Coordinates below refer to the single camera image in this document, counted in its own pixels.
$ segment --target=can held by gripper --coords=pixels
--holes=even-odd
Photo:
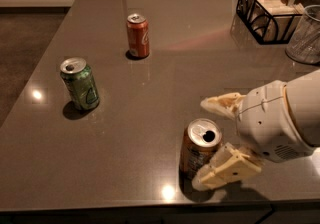
[[[207,164],[222,145],[219,127],[209,119],[196,119],[185,129],[179,169],[192,180],[197,171]]]
[[[134,13],[127,19],[127,34],[129,53],[135,58],[149,56],[149,28],[147,19],[141,14]]]
[[[100,101],[98,90],[92,70],[84,59],[65,60],[60,66],[60,76],[76,109],[89,110],[98,106]]]

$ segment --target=gray tabletop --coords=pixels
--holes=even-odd
[[[248,93],[316,67],[261,46],[235,15],[236,0],[79,0],[0,130],[0,211],[114,206],[233,204],[320,199],[320,151],[212,192],[179,177],[185,127],[209,118],[239,143],[232,121],[200,101]],[[125,20],[149,20],[151,54],[134,61]],[[73,109],[59,76],[67,57],[93,70],[100,105]],[[33,98],[33,91],[42,98]]]

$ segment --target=green soda can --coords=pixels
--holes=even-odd
[[[98,106],[98,90],[91,68],[84,59],[67,59],[62,62],[60,71],[76,109],[89,110]]]

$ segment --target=red soda can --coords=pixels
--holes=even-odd
[[[136,58],[146,58],[149,55],[148,21],[134,13],[128,16],[127,33],[129,53]]]

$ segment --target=can lid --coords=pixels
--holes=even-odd
[[[215,122],[209,119],[196,119],[188,126],[189,138],[200,147],[213,147],[220,143],[222,133]]]
[[[135,24],[139,24],[139,23],[142,23],[146,20],[146,18],[141,15],[141,14],[138,14],[138,13],[134,13],[134,14],[131,14],[128,16],[128,21],[130,23],[135,23]]]
[[[87,65],[82,58],[70,58],[62,62],[60,70],[65,74],[75,74],[81,72]]]

